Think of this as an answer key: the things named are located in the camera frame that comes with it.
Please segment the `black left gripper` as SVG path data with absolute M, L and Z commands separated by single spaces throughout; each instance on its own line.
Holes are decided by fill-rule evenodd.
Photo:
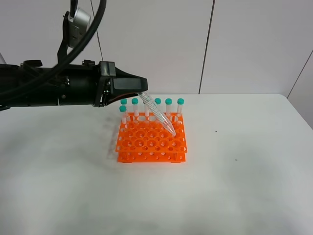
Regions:
M 57 78 L 59 105 L 92 105 L 104 107 L 122 99 L 138 96 L 148 90 L 146 78 L 126 73 L 114 62 L 95 65 L 71 65 Z

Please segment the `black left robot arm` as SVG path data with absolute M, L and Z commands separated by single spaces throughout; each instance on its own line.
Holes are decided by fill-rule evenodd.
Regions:
M 20 66 L 1 65 L 0 91 L 17 94 L 1 99 L 2 110 L 11 107 L 92 105 L 104 107 L 148 90 L 146 78 L 126 73 L 114 62 L 84 60 L 80 65 L 68 65 L 45 83 L 26 86 L 27 82 L 50 71 L 40 60 L 28 60 Z

